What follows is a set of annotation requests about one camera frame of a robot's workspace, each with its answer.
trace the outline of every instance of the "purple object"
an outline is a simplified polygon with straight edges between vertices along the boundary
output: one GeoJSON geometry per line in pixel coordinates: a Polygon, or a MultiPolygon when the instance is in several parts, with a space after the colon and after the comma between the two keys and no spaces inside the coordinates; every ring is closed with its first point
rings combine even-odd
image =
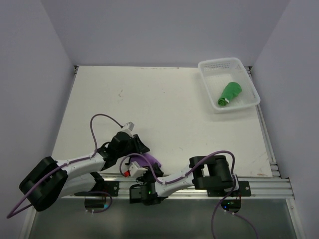
{"type": "MultiPolygon", "coordinates": [[[[161,168],[161,163],[156,158],[154,158],[153,156],[151,156],[148,153],[143,154],[143,156],[149,160],[149,162],[151,163],[152,166],[153,166],[153,164],[158,163],[158,166],[161,168]]],[[[140,167],[149,166],[149,164],[141,156],[132,156],[131,162],[138,163],[140,167]]]]}

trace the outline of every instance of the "robotic arm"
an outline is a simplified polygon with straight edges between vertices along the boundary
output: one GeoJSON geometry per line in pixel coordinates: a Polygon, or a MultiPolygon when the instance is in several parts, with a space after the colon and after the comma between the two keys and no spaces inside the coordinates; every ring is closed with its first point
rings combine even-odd
{"type": "Polygon", "coordinates": [[[135,177],[140,182],[130,187],[130,203],[159,204],[172,193],[191,186],[225,195],[232,189],[234,179],[234,191],[239,190],[238,179],[231,175],[223,155],[193,157],[189,160],[190,164],[181,171],[163,177],[160,163],[146,154],[150,149],[141,142],[137,134],[132,134],[133,127],[133,123],[127,123],[111,142],[104,143],[95,152],[84,157],[64,161],[55,161],[52,157],[44,158],[21,182],[20,190],[40,212],[49,208],[60,197],[77,195],[79,192],[103,191],[104,179],[97,172],[114,166],[117,160],[124,156],[139,157],[130,159],[129,170],[124,174],[135,177]],[[209,176],[203,174],[205,165],[208,167],[209,176]],[[51,175],[43,180],[43,177],[50,173],[51,175]]]}
{"type": "Polygon", "coordinates": [[[133,127],[133,123],[127,123],[107,147],[105,143],[96,152],[84,157],[64,161],[55,161],[52,157],[42,159],[20,183],[19,189],[27,194],[35,184],[38,184],[27,198],[39,212],[50,207],[59,197],[77,192],[101,190],[104,180],[96,172],[114,166],[118,158],[130,153],[149,152],[150,149],[141,142],[139,136],[132,134],[133,127]],[[53,170],[56,171],[40,182],[53,170]]]}
{"type": "MultiPolygon", "coordinates": [[[[163,172],[159,169],[157,163],[153,165],[155,175],[150,173],[150,169],[142,174],[138,179],[142,184],[136,184],[130,187],[130,203],[142,202],[145,205],[159,204],[162,200],[169,197],[172,193],[195,186],[199,190],[212,190],[229,192],[233,185],[233,177],[229,170],[226,157],[223,155],[212,156],[204,161],[204,156],[197,156],[189,159],[190,164],[184,167],[180,172],[163,177],[163,172]],[[208,167],[209,176],[205,176],[203,169],[208,167]]],[[[238,179],[234,191],[239,190],[238,179]]]]}

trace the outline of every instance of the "black mounting bracket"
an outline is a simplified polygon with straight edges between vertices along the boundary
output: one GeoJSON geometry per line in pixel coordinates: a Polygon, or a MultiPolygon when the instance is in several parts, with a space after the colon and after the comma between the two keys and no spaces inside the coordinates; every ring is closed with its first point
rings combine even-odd
{"type": "MultiPolygon", "coordinates": [[[[230,197],[250,197],[251,191],[248,181],[238,181],[239,184],[239,190],[232,192],[230,197]]],[[[207,190],[208,197],[224,197],[228,192],[225,192],[224,190],[219,191],[213,191],[213,190],[207,190]]]]}
{"type": "Polygon", "coordinates": [[[119,194],[119,181],[104,181],[104,191],[109,193],[112,197],[117,197],[119,194]]]}

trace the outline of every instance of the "glass panel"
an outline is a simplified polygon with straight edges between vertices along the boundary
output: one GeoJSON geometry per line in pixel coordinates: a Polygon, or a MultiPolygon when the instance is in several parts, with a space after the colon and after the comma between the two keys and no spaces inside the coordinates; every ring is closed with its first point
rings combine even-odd
{"type": "MultiPolygon", "coordinates": [[[[160,205],[114,199],[104,213],[85,213],[84,199],[60,199],[37,213],[30,239],[206,239],[217,200],[166,199],[160,205]]],[[[257,228],[261,239],[295,239],[286,200],[242,200],[239,214],[257,228]]],[[[218,238],[255,239],[249,224],[218,210],[218,238]]]]}

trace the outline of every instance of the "green object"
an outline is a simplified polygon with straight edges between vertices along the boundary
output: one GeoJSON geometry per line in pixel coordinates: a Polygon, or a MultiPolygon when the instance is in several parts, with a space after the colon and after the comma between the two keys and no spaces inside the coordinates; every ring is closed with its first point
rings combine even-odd
{"type": "Polygon", "coordinates": [[[224,89],[221,97],[218,100],[219,106],[227,105],[233,98],[237,97],[240,92],[243,90],[241,89],[240,85],[236,82],[230,82],[224,89]]]}

